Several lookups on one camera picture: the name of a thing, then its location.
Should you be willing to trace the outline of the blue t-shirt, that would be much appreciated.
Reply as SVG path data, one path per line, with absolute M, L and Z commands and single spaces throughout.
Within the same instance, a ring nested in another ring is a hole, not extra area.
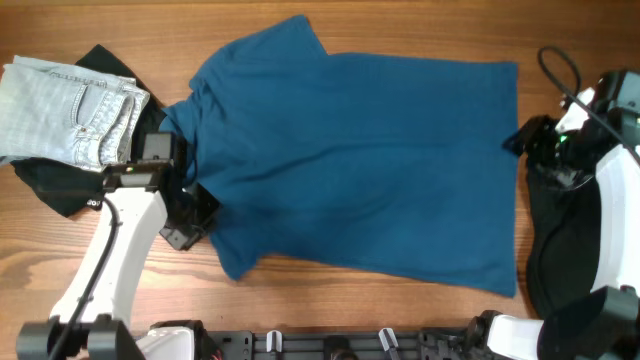
M 513 296 L 517 66 L 328 54 L 295 16 L 236 40 L 165 111 L 240 279 L 270 254 Z

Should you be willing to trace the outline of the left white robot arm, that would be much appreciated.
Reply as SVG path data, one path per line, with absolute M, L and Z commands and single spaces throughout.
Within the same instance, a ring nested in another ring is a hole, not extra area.
M 87 252 L 45 322 L 25 323 L 20 359 L 220 359 L 223 352 L 199 321 L 165 321 L 131 334 L 133 300 L 155 237 L 191 227 L 197 202 L 183 188 L 188 144 L 170 132 L 149 133 L 135 163 L 110 166 L 102 212 Z

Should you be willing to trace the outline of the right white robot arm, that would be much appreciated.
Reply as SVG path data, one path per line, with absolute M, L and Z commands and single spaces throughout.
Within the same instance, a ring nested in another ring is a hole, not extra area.
M 570 91 L 559 118 L 529 120 L 506 143 L 527 158 L 533 319 L 496 311 L 423 345 L 463 359 L 635 359 L 639 355 L 639 75 L 605 73 Z

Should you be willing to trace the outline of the black garment right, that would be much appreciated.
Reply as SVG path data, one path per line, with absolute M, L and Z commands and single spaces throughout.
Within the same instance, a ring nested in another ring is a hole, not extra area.
M 534 241 L 526 267 L 530 302 L 541 318 L 592 289 L 600 253 L 601 201 L 594 179 L 573 190 L 527 166 Z

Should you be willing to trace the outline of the black folded garment left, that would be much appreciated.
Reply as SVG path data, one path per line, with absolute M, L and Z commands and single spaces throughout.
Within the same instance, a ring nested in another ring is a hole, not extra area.
M 127 65 L 100 44 L 95 45 L 77 60 L 76 65 L 94 71 L 134 78 L 140 89 L 149 91 Z M 151 94 L 132 136 L 132 160 L 142 156 L 146 134 L 158 131 L 164 117 L 162 104 Z M 14 160 L 11 165 L 15 174 L 43 203 L 64 217 L 70 217 L 82 210 L 87 201 L 102 190 L 101 173 L 84 171 L 54 160 L 30 158 Z

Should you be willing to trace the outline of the light blue folded jeans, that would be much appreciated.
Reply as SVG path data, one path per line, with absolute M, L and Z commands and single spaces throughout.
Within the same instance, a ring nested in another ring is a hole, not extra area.
M 149 99 L 131 77 L 16 55 L 1 76 L 1 163 L 45 158 L 93 172 L 124 163 Z

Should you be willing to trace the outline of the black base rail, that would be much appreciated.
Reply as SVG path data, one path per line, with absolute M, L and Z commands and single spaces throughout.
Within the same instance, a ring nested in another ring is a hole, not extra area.
M 436 360 L 480 359 L 482 344 L 474 347 L 464 339 L 462 328 L 424 328 L 396 332 L 385 345 L 376 332 L 286 333 L 270 345 L 265 333 L 211 331 L 225 359 L 234 360 Z

